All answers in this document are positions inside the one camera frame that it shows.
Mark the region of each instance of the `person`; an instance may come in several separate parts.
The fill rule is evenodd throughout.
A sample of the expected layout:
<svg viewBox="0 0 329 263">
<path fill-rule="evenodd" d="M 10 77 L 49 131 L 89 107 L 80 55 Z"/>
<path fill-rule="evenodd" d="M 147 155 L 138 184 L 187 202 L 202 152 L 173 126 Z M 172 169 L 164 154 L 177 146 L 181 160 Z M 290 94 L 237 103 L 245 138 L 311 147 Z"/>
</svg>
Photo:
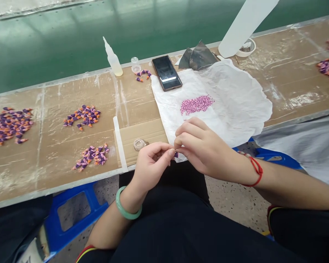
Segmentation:
<svg viewBox="0 0 329 263">
<path fill-rule="evenodd" d="M 175 152 L 188 161 L 171 162 Z M 215 212 L 204 174 L 254 186 L 274 205 L 268 217 L 275 241 Z M 329 185 L 254 162 L 198 118 L 178 128 L 174 145 L 156 142 L 141 149 L 135 172 L 120 175 L 124 186 L 77 263 L 329 262 Z"/>
</svg>

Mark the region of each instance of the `cardboard work surface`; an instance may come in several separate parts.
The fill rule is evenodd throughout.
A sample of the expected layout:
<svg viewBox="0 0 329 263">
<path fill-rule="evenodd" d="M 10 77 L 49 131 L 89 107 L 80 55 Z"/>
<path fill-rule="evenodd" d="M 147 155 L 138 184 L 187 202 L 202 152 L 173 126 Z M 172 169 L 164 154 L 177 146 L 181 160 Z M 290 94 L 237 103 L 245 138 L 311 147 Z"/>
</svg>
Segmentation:
<svg viewBox="0 0 329 263">
<path fill-rule="evenodd" d="M 329 79 L 318 72 L 317 62 L 329 57 L 329 20 L 294 26 L 255 37 L 257 50 L 233 63 L 249 72 L 273 103 L 265 127 L 311 119 L 329 112 Z M 216 54 L 217 48 L 211 48 Z M 179 56 L 172 56 L 175 63 Z M 142 67 L 154 73 L 149 62 Z M 0 207 L 54 193 L 121 173 L 113 117 L 117 116 L 127 166 L 134 165 L 133 141 L 167 141 L 151 90 L 151 81 L 137 82 L 131 68 L 121 77 L 108 69 L 0 96 L 2 107 L 33 108 L 34 125 L 24 134 L 27 142 L 14 139 L 0 147 Z M 76 123 L 63 120 L 81 105 L 101 111 L 99 122 L 79 131 Z M 89 165 L 83 172 L 71 170 L 84 149 L 107 143 L 105 165 Z"/>
</svg>

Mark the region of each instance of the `smartphone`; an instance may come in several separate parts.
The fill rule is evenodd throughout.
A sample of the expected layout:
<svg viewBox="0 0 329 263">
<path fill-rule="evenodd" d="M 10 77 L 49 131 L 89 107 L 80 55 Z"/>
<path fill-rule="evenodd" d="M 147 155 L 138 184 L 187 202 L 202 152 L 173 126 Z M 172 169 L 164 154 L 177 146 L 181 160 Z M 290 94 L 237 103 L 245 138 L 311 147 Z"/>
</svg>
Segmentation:
<svg viewBox="0 0 329 263">
<path fill-rule="evenodd" d="M 164 91 L 169 91 L 183 86 L 182 81 L 174 69 L 172 61 L 168 55 L 154 58 L 152 60 L 152 64 L 155 67 L 158 79 L 160 80 Z"/>
</svg>

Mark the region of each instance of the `pink plastic pellet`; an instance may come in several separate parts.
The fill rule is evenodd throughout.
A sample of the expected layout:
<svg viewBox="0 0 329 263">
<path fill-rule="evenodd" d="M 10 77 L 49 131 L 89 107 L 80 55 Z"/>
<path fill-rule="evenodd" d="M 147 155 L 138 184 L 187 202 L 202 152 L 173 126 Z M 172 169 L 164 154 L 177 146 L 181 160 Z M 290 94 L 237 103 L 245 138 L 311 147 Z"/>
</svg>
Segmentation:
<svg viewBox="0 0 329 263">
<path fill-rule="evenodd" d="M 196 99 L 188 99 L 182 102 L 180 107 L 180 113 L 183 115 L 185 112 L 186 115 L 190 113 L 198 112 L 198 111 L 206 111 L 212 103 L 215 102 L 210 98 L 210 96 L 200 96 Z"/>
</svg>

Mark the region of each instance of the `red band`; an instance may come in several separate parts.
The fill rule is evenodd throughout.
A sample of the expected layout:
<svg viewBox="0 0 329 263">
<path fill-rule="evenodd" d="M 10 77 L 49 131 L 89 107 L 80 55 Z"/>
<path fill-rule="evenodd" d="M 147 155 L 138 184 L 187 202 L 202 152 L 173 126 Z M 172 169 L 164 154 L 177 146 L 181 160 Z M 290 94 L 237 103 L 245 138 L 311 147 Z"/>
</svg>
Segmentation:
<svg viewBox="0 0 329 263">
<path fill-rule="evenodd" d="M 238 153 L 246 156 L 246 154 L 244 152 L 238 151 Z M 250 155 L 248 155 L 246 157 L 248 157 L 250 159 L 250 161 L 251 161 L 251 163 L 253 165 L 253 168 L 255 168 L 256 173 L 259 175 L 259 178 L 257 179 L 257 181 L 254 184 L 252 184 L 252 185 L 245 185 L 245 184 L 243 184 L 243 186 L 254 187 L 254 186 L 256 186 L 261 181 L 262 174 L 263 174 L 263 169 L 260 166 L 260 164 L 255 159 L 253 159 Z"/>
</svg>

